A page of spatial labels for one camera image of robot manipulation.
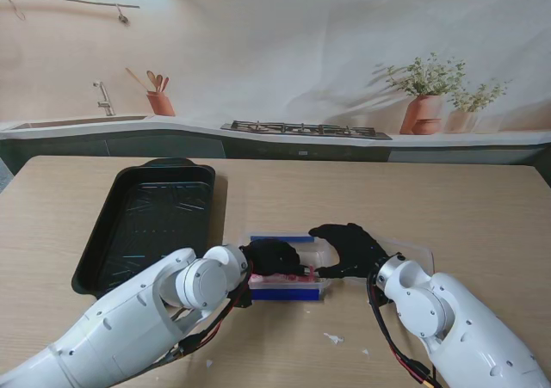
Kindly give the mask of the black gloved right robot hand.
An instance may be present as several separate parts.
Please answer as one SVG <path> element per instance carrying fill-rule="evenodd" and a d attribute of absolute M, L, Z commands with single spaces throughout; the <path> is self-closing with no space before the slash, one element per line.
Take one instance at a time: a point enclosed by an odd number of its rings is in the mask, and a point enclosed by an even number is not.
<path fill-rule="evenodd" d="M 361 226 L 353 223 L 325 224 L 312 228 L 308 234 L 325 240 L 339 257 L 337 264 L 316 269 L 320 278 L 368 278 L 374 269 L 389 259 L 389 255 L 379 243 Z"/>

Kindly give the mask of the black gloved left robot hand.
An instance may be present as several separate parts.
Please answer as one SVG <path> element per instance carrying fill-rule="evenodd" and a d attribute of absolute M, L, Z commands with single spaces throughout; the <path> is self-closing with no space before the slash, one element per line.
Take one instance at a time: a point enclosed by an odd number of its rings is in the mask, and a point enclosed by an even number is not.
<path fill-rule="evenodd" d="M 297 251 L 287 242 L 275 238 L 262 238 L 242 245 L 239 249 L 247 261 L 252 263 L 254 274 L 305 275 L 306 267 L 300 263 Z"/>

